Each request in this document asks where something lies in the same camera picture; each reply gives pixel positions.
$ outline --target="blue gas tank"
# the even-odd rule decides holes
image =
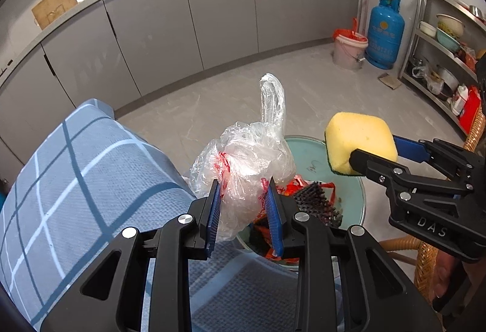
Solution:
[[[366,59],[380,69],[391,69],[397,60],[405,21],[399,14],[400,0],[380,0],[371,10]]]

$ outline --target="yellow sponge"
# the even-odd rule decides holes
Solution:
[[[397,147],[388,125],[381,118],[356,113],[337,113],[327,124],[327,157],[331,169],[341,174],[358,174],[349,164],[360,149],[397,162]]]

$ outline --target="white bottle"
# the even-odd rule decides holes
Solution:
[[[464,105],[466,104],[468,96],[467,87],[465,85],[460,85],[457,87],[456,93],[453,96],[453,100],[450,103],[450,109],[455,116],[461,114]]]

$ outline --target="black scrub brush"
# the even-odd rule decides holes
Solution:
[[[300,211],[313,215],[324,224],[339,228],[343,222],[343,215],[329,204],[324,190],[318,182],[313,182],[293,194]]]

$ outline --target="cloth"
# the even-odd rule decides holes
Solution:
[[[161,227],[193,200],[164,153],[116,122],[111,107],[87,101],[41,144],[5,201],[0,283],[40,330],[62,294],[124,227]],[[152,260],[143,331],[153,268]],[[193,331],[293,330],[296,274],[233,242],[217,244],[209,261],[191,261],[189,268]],[[339,278],[336,288],[342,319]]]

